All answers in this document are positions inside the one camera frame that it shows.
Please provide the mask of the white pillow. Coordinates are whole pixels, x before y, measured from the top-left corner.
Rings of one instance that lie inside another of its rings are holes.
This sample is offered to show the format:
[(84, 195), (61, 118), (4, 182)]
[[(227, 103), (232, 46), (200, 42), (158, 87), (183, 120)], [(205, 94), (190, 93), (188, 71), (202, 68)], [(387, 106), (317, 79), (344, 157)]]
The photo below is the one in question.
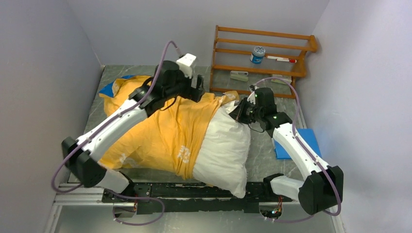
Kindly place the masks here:
[(198, 181), (227, 190), (237, 198), (244, 198), (247, 183), (245, 164), (251, 144), (251, 130), (229, 115), (238, 102), (226, 103), (214, 114), (192, 176)]

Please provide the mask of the blue and orange pillowcase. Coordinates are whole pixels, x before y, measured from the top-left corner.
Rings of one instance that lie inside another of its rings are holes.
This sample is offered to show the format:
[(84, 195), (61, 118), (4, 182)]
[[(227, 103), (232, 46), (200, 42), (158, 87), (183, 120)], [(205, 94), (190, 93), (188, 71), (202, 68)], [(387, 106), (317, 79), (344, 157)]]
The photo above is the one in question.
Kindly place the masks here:
[(192, 178), (210, 121), (222, 105), (239, 99), (236, 91), (221, 97), (205, 93), (199, 102), (171, 99), (166, 110), (155, 112), (126, 132), (99, 163), (111, 169), (142, 166)]

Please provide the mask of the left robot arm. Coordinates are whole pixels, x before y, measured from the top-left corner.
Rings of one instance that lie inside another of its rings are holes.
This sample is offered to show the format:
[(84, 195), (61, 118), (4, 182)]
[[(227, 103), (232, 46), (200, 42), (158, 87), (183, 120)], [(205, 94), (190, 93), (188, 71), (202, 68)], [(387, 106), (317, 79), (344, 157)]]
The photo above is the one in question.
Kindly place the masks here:
[(100, 186), (115, 192), (123, 202), (135, 196), (134, 183), (123, 173), (98, 163), (104, 153), (126, 132), (178, 96), (199, 102), (204, 94), (203, 77), (196, 76), (197, 59), (186, 54), (177, 61), (164, 61), (154, 77), (145, 80), (125, 102), (88, 133), (62, 141), (65, 167), (86, 188)]

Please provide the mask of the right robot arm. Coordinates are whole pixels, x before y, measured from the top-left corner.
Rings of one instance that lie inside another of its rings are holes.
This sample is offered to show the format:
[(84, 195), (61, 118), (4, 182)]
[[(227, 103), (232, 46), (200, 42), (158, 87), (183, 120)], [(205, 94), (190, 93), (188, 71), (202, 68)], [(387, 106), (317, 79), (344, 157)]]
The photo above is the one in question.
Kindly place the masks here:
[(258, 123), (272, 142), (278, 143), (290, 156), (303, 180), (275, 174), (264, 179), (262, 195), (268, 201), (287, 197), (299, 202), (310, 216), (325, 212), (340, 214), (343, 201), (343, 171), (330, 166), (303, 139), (292, 119), (279, 112), (273, 91), (253, 86), (252, 93), (244, 98), (234, 113), (234, 119), (247, 125)]

